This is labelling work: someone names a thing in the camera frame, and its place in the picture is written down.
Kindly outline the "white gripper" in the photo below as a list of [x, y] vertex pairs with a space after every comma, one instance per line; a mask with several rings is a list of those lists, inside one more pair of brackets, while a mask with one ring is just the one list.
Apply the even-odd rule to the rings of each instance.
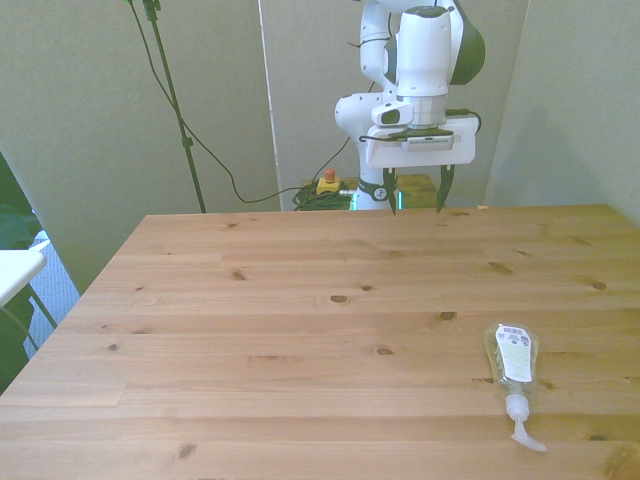
[[441, 166], [436, 211], [446, 204], [454, 166], [471, 163], [476, 154], [476, 117], [454, 116], [438, 131], [410, 131], [406, 126], [373, 126], [363, 136], [364, 160], [371, 168], [383, 170], [383, 186], [393, 214], [397, 211], [397, 175], [392, 168]]

